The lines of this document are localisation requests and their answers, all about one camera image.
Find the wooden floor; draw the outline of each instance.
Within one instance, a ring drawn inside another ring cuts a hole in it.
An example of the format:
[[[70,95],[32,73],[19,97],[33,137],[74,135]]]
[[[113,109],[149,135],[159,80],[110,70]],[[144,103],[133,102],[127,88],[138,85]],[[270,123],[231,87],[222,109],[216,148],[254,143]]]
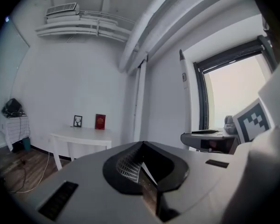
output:
[[[43,171],[48,161],[48,155],[35,149],[30,151],[19,151],[11,153],[7,147],[0,148],[0,176],[6,188],[10,193],[15,195],[19,200],[24,201],[28,193],[14,193],[14,191],[27,191],[34,188],[42,177]],[[60,160],[62,166],[70,161]],[[24,169],[26,170],[26,180],[24,187]],[[50,156],[46,172],[42,182],[53,173],[57,172],[54,157]],[[139,184],[143,187],[143,199],[152,213],[156,210],[157,189],[150,182],[147,176],[140,171]]]

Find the black bag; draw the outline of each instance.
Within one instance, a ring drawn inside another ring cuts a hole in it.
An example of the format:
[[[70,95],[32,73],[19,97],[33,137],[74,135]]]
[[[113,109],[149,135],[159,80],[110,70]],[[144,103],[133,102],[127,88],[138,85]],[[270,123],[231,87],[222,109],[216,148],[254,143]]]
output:
[[[15,99],[10,99],[2,109],[2,114],[6,118],[23,116],[22,105]]]

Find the window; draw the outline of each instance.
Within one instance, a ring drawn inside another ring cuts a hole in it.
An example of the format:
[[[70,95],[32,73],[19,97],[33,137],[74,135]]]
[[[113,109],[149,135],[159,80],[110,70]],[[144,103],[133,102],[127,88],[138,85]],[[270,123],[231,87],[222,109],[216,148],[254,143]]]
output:
[[[199,129],[223,128],[226,115],[235,115],[258,97],[276,67],[271,46],[257,40],[194,63],[199,103]]]

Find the red book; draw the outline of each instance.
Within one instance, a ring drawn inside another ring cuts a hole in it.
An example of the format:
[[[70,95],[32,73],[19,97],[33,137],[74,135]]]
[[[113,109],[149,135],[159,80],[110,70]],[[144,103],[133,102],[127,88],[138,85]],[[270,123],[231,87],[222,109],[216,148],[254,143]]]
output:
[[[96,114],[95,129],[105,129],[106,116],[104,114]]]

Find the air conditioner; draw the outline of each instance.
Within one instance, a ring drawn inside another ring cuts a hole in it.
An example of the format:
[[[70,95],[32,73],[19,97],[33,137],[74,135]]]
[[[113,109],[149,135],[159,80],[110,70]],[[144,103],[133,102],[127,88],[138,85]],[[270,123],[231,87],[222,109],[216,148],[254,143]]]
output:
[[[71,16],[80,13],[80,6],[76,2],[58,5],[47,9],[47,18]]]

